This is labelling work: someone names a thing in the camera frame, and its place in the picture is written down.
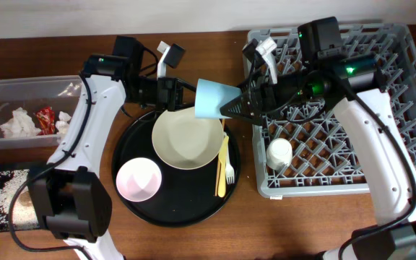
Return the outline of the light blue plastic cup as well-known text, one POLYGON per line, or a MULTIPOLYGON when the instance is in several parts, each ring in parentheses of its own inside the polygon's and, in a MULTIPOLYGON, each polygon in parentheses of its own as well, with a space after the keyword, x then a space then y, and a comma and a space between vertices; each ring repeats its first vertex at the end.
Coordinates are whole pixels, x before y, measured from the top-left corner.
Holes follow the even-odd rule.
POLYGON ((228 118, 220 108, 241 95, 241 89, 219 82, 199 79, 194 103, 196 118, 228 118))

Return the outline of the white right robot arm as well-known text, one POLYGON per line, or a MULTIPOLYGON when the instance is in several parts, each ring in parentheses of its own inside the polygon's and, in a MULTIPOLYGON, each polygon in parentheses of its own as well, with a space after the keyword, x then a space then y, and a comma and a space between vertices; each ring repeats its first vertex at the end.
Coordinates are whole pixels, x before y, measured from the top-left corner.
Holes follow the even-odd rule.
POLYGON ((323 259, 416 259, 416 48, 401 24, 252 30, 240 111, 259 193, 369 193, 376 224, 323 259))

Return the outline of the pink small bowl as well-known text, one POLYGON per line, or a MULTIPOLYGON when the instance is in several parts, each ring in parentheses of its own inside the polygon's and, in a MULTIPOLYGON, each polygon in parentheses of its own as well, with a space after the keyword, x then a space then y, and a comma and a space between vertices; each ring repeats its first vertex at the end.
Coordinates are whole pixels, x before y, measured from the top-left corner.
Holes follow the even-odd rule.
POLYGON ((151 159, 133 158, 118 170, 116 188, 118 193, 130 202, 143 202, 152 198, 160 189, 162 173, 151 159))

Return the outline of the white plastic fork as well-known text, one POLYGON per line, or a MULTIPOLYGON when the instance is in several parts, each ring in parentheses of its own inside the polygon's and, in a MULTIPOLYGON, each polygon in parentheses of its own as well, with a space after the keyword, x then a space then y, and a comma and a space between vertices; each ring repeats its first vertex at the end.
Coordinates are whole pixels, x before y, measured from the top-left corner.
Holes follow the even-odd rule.
POLYGON ((235 171, 234 171, 233 166, 230 164, 229 145, 228 145, 228 150, 227 150, 225 173, 226 173, 226 185, 235 183, 235 171))

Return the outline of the brown cookie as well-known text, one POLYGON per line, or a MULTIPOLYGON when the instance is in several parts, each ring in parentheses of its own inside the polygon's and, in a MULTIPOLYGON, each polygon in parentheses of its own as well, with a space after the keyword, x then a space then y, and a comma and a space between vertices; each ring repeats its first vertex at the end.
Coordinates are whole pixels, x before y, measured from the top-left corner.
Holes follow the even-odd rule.
POLYGON ((32 199, 28 191, 23 191, 17 198, 16 204, 21 207, 31 207, 33 205, 32 199))

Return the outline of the small white tissue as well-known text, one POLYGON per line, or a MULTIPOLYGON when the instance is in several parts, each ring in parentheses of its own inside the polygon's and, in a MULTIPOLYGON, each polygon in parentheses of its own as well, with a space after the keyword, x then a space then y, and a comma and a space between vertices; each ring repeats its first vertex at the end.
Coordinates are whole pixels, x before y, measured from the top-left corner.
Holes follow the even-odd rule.
POLYGON ((67 131, 69 130, 69 122, 72 119, 72 117, 63 111, 59 112, 58 120, 55 123, 55 127, 57 129, 57 134, 65 135, 67 131))

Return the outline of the cream plastic cup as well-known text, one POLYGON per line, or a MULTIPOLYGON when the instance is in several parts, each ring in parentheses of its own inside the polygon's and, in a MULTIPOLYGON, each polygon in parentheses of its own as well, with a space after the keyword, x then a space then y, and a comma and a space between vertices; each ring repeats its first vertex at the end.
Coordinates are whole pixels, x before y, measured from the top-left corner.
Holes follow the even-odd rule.
POLYGON ((283 138, 273 139, 266 149, 266 164, 272 170, 281 170, 292 162, 293 148, 291 143, 283 138))

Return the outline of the yellow plastic knife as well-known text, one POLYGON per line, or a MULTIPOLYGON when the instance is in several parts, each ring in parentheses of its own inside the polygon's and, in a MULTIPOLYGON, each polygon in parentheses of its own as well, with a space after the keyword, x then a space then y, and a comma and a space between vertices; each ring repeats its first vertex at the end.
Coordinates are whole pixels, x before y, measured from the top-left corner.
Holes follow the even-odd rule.
POLYGON ((220 177, 219 177, 219 183, 217 187, 217 195, 219 197, 224 197, 226 194, 226 159, 228 154, 228 141, 229 136, 225 136, 222 142, 222 146, 218 155, 218 160, 220 162, 220 177))

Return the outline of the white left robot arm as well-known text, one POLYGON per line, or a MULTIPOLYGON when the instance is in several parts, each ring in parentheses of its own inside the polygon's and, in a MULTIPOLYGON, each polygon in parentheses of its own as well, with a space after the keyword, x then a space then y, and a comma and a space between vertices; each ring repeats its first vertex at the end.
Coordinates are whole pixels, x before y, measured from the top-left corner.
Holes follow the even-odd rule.
POLYGON ((167 77, 166 68, 176 68, 184 53, 177 44, 161 42, 161 57, 155 59, 156 78, 142 76, 144 47, 136 38, 118 36, 110 55, 92 54, 82 66, 82 90, 69 130, 46 166, 31 173, 15 191, 9 204, 9 232, 23 250, 33 252, 16 235, 12 222, 14 206, 23 190, 30 193, 40 227, 50 231, 81 259, 123 259, 108 227, 112 200, 100 182, 100 161, 113 120, 124 103, 152 106, 156 113, 178 111, 188 82, 167 77))

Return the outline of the wooden chopstick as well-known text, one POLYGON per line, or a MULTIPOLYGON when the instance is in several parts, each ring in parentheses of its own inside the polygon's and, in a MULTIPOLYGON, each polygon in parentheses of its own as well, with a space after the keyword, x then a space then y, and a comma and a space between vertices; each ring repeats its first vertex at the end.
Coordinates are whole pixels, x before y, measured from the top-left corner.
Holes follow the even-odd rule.
MULTIPOLYGON (((222 124, 222 129, 224 131, 224 128, 225 128, 225 119, 222 119, 221 120, 221 124, 222 124)), ((217 171, 216 171, 216 180, 215 180, 215 187, 214 187, 214 195, 215 196, 217 196, 219 179, 220 179, 220 159, 219 159, 219 153, 220 153, 220 150, 218 151, 218 155, 217 155, 217 171)))

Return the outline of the red snack wrapper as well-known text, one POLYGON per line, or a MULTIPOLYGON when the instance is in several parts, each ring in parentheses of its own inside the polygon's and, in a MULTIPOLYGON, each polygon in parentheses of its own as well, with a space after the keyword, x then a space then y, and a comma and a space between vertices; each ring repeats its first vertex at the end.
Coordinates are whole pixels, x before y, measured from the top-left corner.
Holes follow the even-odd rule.
POLYGON ((36 118, 40 123, 40 135, 54 134, 55 129, 55 113, 51 106, 44 107, 35 113, 36 118))

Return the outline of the cream round plate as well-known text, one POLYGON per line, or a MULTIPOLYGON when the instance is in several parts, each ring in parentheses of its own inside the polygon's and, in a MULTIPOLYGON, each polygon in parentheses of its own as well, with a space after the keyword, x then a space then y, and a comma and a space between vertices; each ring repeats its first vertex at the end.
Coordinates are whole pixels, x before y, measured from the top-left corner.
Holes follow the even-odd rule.
POLYGON ((152 128, 152 146, 167 165, 179 170, 195 170, 218 155, 224 139, 218 119, 196 118, 194 108, 165 111, 152 128))

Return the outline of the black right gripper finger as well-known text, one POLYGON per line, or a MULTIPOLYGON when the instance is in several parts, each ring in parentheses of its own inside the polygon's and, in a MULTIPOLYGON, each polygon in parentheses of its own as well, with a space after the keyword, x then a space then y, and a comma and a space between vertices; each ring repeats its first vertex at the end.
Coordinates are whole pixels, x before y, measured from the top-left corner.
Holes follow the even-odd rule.
POLYGON ((223 105, 220 112, 228 118, 236 118, 252 125, 261 125, 262 100, 255 98, 255 95, 242 94, 223 105))
POLYGON ((242 93, 247 91, 258 92, 265 83, 264 77, 253 77, 252 80, 243 80, 237 85, 237 88, 239 88, 242 93))

